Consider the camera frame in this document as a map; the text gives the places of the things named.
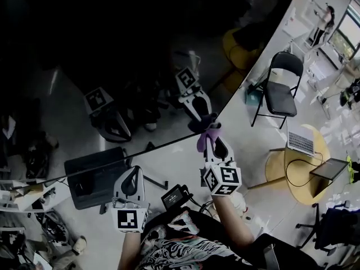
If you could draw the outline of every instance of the wrist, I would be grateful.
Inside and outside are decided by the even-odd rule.
[[[211,196],[212,198],[213,198],[213,201],[215,202],[215,201],[225,201],[225,200],[227,200],[227,199],[229,199],[229,197],[228,196]]]

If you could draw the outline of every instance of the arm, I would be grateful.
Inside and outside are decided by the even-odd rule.
[[[315,11],[315,15],[318,16],[319,19],[320,19],[322,22],[328,23],[328,21],[325,19],[326,15],[321,16],[321,15],[319,14],[319,12],[317,12],[317,11]]]
[[[221,223],[230,239],[239,247],[244,248],[254,242],[254,236],[244,221],[236,213],[229,197],[213,196],[216,210],[219,214]]]
[[[118,270],[135,269],[140,253],[140,233],[126,233]]]
[[[315,4],[324,14],[326,13],[326,10],[323,9],[323,8],[321,8],[321,6],[320,6],[318,3],[316,3],[316,2],[314,1],[314,4]]]

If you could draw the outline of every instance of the black folding chair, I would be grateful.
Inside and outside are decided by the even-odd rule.
[[[285,69],[294,73],[296,76],[299,77],[298,84],[292,89],[290,89],[290,87],[287,85],[269,81],[271,70],[274,68]],[[280,119],[283,118],[278,116],[259,114],[259,110],[262,105],[264,96],[269,112],[274,115],[284,116],[280,129],[282,128],[287,117],[294,117],[297,115],[298,112],[296,110],[294,97],[296,95],[296,92],[298,91],[300,80],[303,76],[303,69],[304,65],[302,61],[295,55],[288,52],[279,52],[273,57],[269,68],[268,76],[259,85],[259,87],[263,87],[263,93],[251,127],[254,126],[257,116],[268,116]]]

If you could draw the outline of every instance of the office chair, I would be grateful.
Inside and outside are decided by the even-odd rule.
[[[336,209],[339,207],[350,207],[350,201],[347,200],[345,203],[336,205],[333,208],[329,208],[326,214],[322,214],[320,220],[319,204],[313,204],[313,208],[316,208],[316,220],[314,225],[297,224],[296,229],[302,227],[313,228],[310,235],[304,241],[299,249],[302,249],[310,239],[316,234],[315,249],[320,249],[327,253],[327,256],[332,255],[336,247],[332,249],[326,248],[329,245],[335,244],[351,244],[359,245],[359,233],[360,233],[360,213],[358,211],[347,211],[345,209]]]
[[[289,86],[286,86],[284,84],[269,81],[270,73],[274,68],[285,69],[294,73],[296,76],[299,77],[298,84],[292,89],[290,89]],[[296,92],[298,91],[300,80],[303,76],[303,69],[304,65],[302,61],[291,53],[279,52],[273,57],[268,70],[267,78],[258,85],[258,87],[262,86],[263,93],[259,101],[259,106],[256,111],[254,121],[251,124],[251,127],[254,126],[257,116],[268,116],[282,119],[282,117],[278,116],[259,114],[259,110],[262,105],[264,96],[269,112],[274,115],[284,116],[280,129],[282,128],[287,117],[294,117],[297,115],[298,112],[296,110],[294,97],[296,95]],[[256,88],[257,87],[249,89],[247,93],[249,94]]]

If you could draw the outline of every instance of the window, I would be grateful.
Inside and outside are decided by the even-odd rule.
[[[338,53],[351,59],[360,45],[360,5],[351,0],[339,26],[330,38]]]

